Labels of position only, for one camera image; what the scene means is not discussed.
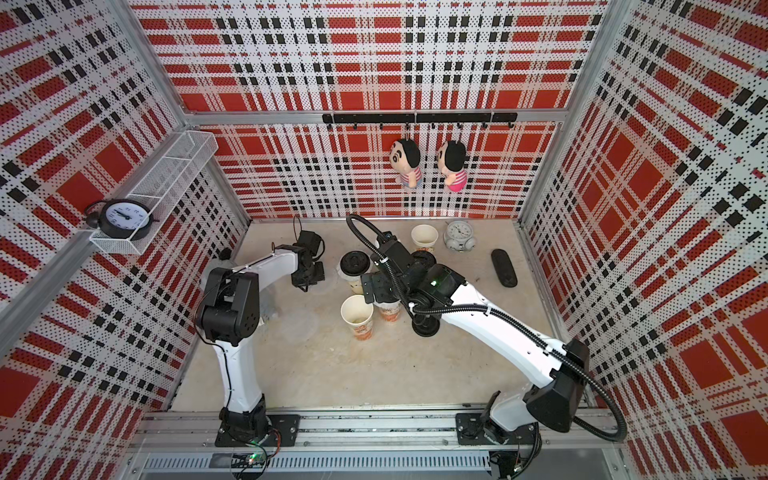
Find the black cup lid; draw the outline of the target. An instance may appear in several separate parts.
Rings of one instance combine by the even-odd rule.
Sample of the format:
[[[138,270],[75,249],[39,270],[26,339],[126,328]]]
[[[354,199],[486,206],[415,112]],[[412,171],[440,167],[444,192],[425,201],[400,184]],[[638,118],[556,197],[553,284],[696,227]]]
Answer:
[[[360,267],[366,268],[368,265],[371,266],[371,260],[366,253],[359,250],[353,250],[345,253],[341,257],[339,265],[344,269],[350,270]]]

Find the translucent leak-proof paper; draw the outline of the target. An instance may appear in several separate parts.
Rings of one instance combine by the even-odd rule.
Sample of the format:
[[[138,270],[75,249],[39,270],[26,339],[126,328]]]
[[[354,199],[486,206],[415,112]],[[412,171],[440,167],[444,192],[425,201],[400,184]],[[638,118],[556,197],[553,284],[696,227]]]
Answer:
[[[344,269],[341,265],[337,266],[337,273],[338,275],[346,282],[348,283],[359,283],[361,281],[361,277],[364,274],[368,274],[371,271],[371,266],[368,265],[366,268],[353,268],[350,269]]]

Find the black lid front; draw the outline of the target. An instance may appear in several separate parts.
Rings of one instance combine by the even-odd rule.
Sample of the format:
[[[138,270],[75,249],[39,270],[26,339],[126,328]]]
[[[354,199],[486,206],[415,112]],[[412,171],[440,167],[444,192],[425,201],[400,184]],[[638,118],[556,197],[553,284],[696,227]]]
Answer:
[[[440,329],[440,321],[434,317],[415,317],[411,325],[413,331],[424,338],[436,335]]]

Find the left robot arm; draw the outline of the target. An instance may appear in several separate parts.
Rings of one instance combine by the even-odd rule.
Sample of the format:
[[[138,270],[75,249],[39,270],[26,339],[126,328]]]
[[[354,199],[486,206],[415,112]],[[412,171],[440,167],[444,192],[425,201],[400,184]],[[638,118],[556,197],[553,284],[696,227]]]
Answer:
[[[294,243],[275,246],[259,260],[237,267],[215,267],[208,273],[195,326],[217,356],[224,386],[222,429],[239,442],[260,440],[271,429],[254,363],[253,335],[261,318],[260,294],[284,277],[304,292],[323,281],[324,252],[322,237],[302,230]]]

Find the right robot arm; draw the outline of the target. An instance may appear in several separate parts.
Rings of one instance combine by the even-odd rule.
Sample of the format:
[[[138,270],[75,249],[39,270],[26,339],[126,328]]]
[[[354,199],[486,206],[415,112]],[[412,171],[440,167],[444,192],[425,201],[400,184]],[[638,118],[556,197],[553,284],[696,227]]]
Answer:
[[[567,433],[577,425],[605,441],[625,440],[624,415],[590,377],[589,349],[585,344],[578,340],[564,343],[527,326],[451,268],[442,264],[424,267],[393,236],[382,236],[366,245],[385,285],[407,311],[417,335],[431,337],[443,324],[455,326],[526,376],[528,382],[520,391],[493,394],[477,427],[467,429],[467,435],[483,435],[492,443],[504,444],[521,427],[540,424]],[[608,406],[616,421],[615,431],[602,430],[577,416],[587,387]]]

